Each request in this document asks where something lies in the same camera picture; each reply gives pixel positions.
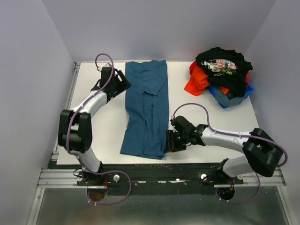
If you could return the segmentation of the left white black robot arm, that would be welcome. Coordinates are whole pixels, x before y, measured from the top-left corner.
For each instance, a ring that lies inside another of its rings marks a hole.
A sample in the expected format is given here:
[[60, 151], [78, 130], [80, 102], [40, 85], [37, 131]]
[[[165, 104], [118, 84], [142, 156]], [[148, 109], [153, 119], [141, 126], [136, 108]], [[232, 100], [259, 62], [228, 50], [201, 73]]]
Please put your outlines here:
[[121, 70], [103, 67], [100, 79], [89, 95], [75, 108], [60, 113], [58, 145], [75, 156], [82, 167], [81, 177], [93, 185], [105, 181], [103, 163], [92, 150], [92, 117], [109, 101], [131, 87]]

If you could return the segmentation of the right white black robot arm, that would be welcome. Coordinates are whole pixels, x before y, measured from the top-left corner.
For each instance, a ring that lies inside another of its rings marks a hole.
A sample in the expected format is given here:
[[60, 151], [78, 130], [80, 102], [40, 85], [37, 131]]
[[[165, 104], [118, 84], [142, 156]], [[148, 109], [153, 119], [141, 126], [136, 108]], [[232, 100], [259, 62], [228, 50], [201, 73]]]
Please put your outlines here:
[[166, 153], [185, 150], [188, 145], [217, 146], [243, 153], [241, 157], [222, 160], [215, 171], [202, 178], [205, 181], [225, 184], [245, 173], [271, 177], [283, 155], [260, 128], [250, 133], [229, 133], [213, 130], [205, 124], [194, 126], [183, 116], [171, 119], [171, 126], [173, 129], [166, 132]]

